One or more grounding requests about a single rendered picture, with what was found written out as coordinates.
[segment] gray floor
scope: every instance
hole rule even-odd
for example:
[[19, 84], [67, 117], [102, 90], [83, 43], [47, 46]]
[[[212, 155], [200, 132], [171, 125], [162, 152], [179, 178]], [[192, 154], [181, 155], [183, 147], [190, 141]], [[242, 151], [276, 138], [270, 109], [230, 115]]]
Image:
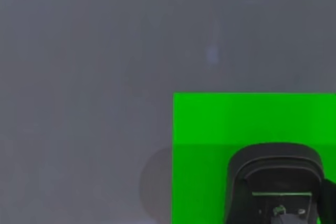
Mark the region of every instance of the gray floor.
[[0, 0], [0, 222], [150, 223], [172, 93], [335, 91], [335, 6]]

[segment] black device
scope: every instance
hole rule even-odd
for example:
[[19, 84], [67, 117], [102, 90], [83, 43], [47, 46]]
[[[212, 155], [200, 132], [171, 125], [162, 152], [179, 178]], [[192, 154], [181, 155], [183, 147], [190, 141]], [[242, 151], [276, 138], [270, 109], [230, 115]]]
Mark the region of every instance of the black device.
[[306, 145], [250, 145], [229, 162], [225, 210], [235, 197], [235, 185], [246, 180], [258, 204], [261, 224], [316, 224], [323, 179], [321, 157]]

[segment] gray surface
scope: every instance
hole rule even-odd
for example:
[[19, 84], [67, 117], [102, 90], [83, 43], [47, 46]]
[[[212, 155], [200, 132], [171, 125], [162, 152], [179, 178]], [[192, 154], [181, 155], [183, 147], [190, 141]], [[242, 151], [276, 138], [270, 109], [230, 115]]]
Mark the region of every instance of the gray surface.
[[334, 5], [0, 0], [1, 223], [149, 221], [172, 92], [334, 91]]

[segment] green panel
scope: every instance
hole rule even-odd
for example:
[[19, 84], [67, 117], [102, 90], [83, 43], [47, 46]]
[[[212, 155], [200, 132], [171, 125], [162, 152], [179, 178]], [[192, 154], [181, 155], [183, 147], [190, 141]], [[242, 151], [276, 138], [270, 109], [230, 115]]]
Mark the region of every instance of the green panel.
[[222, 224], [230, 157], [254, 143], [302, 143], [336, 180], [336, 95], [174, 95], [173, 223]]

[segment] green square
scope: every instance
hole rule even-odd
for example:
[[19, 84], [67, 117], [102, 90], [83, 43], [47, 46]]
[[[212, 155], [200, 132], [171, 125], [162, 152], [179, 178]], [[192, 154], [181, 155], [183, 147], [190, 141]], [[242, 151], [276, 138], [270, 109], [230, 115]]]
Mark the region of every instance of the green square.
[[229, 159], [250, 144], [306, 144], [336, 180], [335, 112], [335, 94], [176, 93], [173, 224], [223, 224]]

